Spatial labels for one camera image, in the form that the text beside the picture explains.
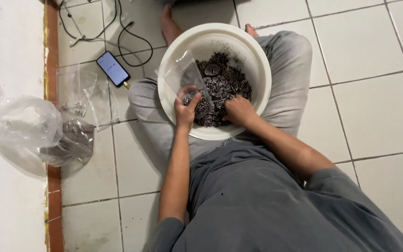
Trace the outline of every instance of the forearm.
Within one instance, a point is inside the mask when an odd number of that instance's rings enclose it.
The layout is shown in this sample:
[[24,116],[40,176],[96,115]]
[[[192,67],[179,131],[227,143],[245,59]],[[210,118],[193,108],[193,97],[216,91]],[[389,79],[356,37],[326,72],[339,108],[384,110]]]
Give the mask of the forearm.
[[277,158],[302,180],[308,180],[319,170],[335,165],[320,152],[256,117],[247,129],[264,141]]
[[177,128],[166,176],[161,186],[158,222],[175,217],[184,222],[189,195],[189,131]]

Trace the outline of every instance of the person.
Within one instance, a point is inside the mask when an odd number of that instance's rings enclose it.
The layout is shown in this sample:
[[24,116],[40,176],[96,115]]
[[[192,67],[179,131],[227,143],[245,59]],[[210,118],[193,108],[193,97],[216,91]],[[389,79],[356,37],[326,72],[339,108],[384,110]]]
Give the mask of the person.
[[[161,24],[168,45],[182,34],[169,5]],[[310,42],[290,31],[259,37],[249,24],[245,31],[266,53],[272,87],[261,116],[240,96],[225,102],[224,120],[244,133],[195,139],[188,134],[199,94],[188,106],[175,101],[173,126],[156,78],[130,89],[130,106],[168,160],[149,251],[403,251],[403,234],[388,217],[331,161],[296,138],[309,91]]]

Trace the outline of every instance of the white plastic basin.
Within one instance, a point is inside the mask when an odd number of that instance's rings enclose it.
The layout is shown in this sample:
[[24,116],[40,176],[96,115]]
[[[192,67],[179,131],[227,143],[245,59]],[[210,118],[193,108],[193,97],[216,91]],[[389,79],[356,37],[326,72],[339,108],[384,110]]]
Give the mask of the white plastic basin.
[[[271,89],[271,70],[267,57],[260,45],[241,29],[222,23],[209,23],[193,27],[180,35],[167,49],[158,72],[158,93],[161,105],[169,119],[175,124],[174,101],[175,92],[163,78],[171,64],[183,53],[191,49],[196,60],[209,60],[214,53],[228,49],[237,55],[239,62],[235,64],[252,88],[251,104],[258,115],[267,105]],[[234,125],[202,127],[194,123],[189,135],[203,140],[223,140],[245,131]]]

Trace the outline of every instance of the white wall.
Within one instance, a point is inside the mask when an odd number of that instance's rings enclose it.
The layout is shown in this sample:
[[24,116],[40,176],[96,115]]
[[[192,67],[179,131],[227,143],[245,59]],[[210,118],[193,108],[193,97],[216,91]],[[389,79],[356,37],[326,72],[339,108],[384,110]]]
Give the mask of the white wall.
[[[40,0],[0,0],[0,98],[43,97],[42,30]],[[0,252],[46,251],[45,168],[23,155],[0,150]]]

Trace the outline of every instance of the phone screen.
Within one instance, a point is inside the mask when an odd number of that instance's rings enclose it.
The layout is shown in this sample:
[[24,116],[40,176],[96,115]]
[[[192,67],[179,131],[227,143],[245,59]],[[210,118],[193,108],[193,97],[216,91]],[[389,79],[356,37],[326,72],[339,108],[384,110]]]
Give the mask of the phone screen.
[[97,64],[104,70],[104,72],[117,87],[121,86],[125,80],[130,78],[126,70],[108,51],[98,58]]

